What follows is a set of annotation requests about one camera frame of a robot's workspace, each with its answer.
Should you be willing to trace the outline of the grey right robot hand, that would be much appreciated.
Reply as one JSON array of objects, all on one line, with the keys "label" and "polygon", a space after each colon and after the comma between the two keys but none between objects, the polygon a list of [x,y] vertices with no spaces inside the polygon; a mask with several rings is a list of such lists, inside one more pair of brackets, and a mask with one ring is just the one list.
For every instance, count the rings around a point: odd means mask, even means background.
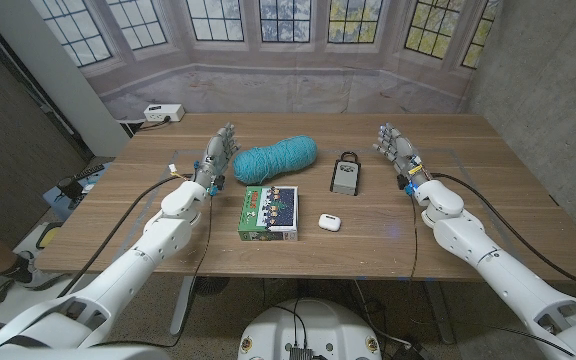
[{"label": "grey right robot hand", "polygon": [[424,168],[418,151],[409,139],[390,123],[380,126],[377,143],[373,148],[392,163],[397,172],[399,189],[409,196],[413,196],[423,183],[432,179]]}]

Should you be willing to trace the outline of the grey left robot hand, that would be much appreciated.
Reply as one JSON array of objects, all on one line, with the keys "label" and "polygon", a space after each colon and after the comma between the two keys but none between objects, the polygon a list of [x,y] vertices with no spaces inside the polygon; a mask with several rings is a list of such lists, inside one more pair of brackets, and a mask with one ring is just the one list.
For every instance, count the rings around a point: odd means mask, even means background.
[{"label": "grey left robot hand", "polygon": [[224,173],[241,147],[234,135],[235,126],[228,122],[211,138],[202,158],[196,161],[192,180],[202,185],[210,196],[223,189]]}]

